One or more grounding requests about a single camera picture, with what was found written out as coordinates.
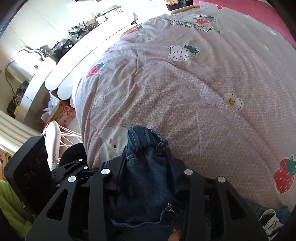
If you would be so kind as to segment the pink strawberry print quilt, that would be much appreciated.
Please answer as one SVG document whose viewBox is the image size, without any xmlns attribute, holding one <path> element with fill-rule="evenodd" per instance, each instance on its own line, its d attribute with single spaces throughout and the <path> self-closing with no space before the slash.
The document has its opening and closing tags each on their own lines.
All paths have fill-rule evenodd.
<svg viewBox="0 0 296 241">
<path fill-rule="evenodd" d="M 295 206 L 295 43 L 280 30 L 203 2 L 103 47 L 73 93 L 91 168 L 141 125 L 201 175 L 265 207 Z"/>
</svg>

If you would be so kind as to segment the white dresser desk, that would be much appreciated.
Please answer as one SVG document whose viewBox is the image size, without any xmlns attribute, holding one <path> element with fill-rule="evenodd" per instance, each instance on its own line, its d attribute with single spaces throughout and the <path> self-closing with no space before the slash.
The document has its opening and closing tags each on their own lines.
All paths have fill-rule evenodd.
<svg viewBox="0 0 296 241">
<path fill-rule="evenodd" d="M 133 27 L 134 21 L 133 13 L 116 14 L 83 37 L 59 62 L 47 57 L 24 93 L 16 120 L 27 124 L 30 111 L 42 103 L 47 91 L 56 90 L 59 99 L 70 99 L 74 82 L 86 71 L 87 61 L 102 50 L 103 45 L 110 46 L 117 36 Z"/>
</svg>

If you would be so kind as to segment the red printed cardboard box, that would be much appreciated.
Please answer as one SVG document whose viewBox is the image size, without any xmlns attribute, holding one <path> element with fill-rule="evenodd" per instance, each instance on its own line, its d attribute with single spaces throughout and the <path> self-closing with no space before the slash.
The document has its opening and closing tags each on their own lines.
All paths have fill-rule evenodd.
<svg viewBox="0 0 296 241">
<path fill-rule="evenodd" d="M 60 100 L 45 122 L 45 128 L 52 121 L 56 121 L 62 127 L 69 126 L 76 117 L 75 109 L 66 101 Z"/>
</svg>

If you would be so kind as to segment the pink plush blanket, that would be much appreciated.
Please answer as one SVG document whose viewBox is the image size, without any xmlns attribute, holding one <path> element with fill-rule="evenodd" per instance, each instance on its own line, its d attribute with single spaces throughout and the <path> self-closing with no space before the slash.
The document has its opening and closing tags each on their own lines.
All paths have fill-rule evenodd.
<svg viewBox="0 0 296 241">
<path fill-rule="evenodd" d="M 193 5 L 199 8 L 200 2 L 214 4 L 219 10 L 228 8 L 248 15 L 279 32 L 295 48 L 295 40 L 287 25 L 266 1 L 193 1 Z"/>
</svg>

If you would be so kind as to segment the blue denim pants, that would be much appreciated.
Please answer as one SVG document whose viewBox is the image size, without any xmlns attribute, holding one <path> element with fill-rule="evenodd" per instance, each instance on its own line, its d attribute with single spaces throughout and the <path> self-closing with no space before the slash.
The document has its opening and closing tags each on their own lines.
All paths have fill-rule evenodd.
<svg viewBox="0 0 296 241">
<path fill-rule="evenodd" d="M 167 185 L 167 148 L 167 140 L 156 131 L 143 126 L 128 130 L 120 194 L 111 202 L 116 240 L 180 240 L 185 209 Z M 267 240 L 287 237 L 288 208 L 273 210 L 244 201 Z"/>
</svg>

